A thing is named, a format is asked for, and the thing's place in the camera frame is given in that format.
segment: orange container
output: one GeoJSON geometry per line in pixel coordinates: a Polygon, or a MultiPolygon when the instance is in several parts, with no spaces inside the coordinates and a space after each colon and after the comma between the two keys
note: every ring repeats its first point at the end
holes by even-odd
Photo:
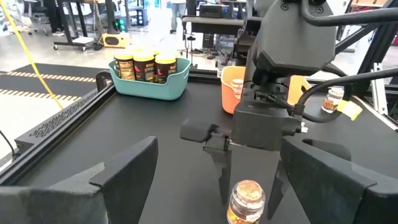
{"type": "Polygon", "coordinates": [[[234,89],[232,88],[232,80],[236,78],[244,79],[245,67],[240,66],[227,66],[223,69],[221,74],[221,97],[223,109],[230,114],[234,114],[236,105],[240,99],[235,96],[234,89]]]}

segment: yellow and black tape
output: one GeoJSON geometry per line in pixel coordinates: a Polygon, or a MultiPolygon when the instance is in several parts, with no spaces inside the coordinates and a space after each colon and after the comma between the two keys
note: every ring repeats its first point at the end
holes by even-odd
{"type": "MultiPolygon", "coordinates": [[[[9,96],[28,96],[34,98],[41,98],[41,99],[51,99],[50,94],[46,93],[35,93],[29,91],[17,91],[17,90],[3,90],[0,89],[0,95],[9,95],[9,96]]],[[[55,95],[56,99],[58,100],[67,100],[67,101],[78,101],[81,99],[80,96],[66,96],[66,95],[55,95]]]]}
{"type": "MultiPolygon", "coordinates": [[[[7,75],[11,76],[19,76],[19,77],[32,77],[37,78],[36,74],[29,72],[9,72],[7,75]]],[[[87,77],[73,77],[68,75],[48,75],[42,74],[42,78],[44,79],[53,79],[53,80],[68,80],[75,82],[95,82],[95,78],[87,78],[87,77]]]]}

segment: desk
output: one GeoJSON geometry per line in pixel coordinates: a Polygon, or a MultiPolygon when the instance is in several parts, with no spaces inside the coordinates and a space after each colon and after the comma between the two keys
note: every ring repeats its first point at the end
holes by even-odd
{"type": "MultiPolygon", "coordinates": [[[[109,97],[102,106],[39,164],[29,168],[17,184],[52,185],[147,136],[157,136],[159,158],[140,223],[226,223],[211,157],[203,152],[201,144],[179,138],[180,125],[187,118],[231,127],[232,116],[221,108],[220,84],[189,82],[181,98],[175,101],[119,95],[114,88],[105,91],[109,97]]],[[[322,113],[324,97],[311,97],[306,111],[322,113]]],[[[351,151],[354,163],[398,178],[398,133],[358,100],[353,101],[364,108],[355,122],[344,115],[327,124],[305,121],[308,133],[297,134],[295,138],[338,142],[351,151]]],[[[279,153],[240,146],[231,149],[231,187],[243,179],[256,180],[268,199],[279,153]]],[[[290,188],[274,218],[267,221],[263,216],[260,223],[306,224],[308,219],[290,188]]]]}
{"type": "Polygon", "coordinates": [[[192,32],[224,35],[237,35],[238,29],[244,24],[242,19],[215,19],[185,16],[182,18],[184,29],[186,28],[187,22],[192,23],[192,32]]]}

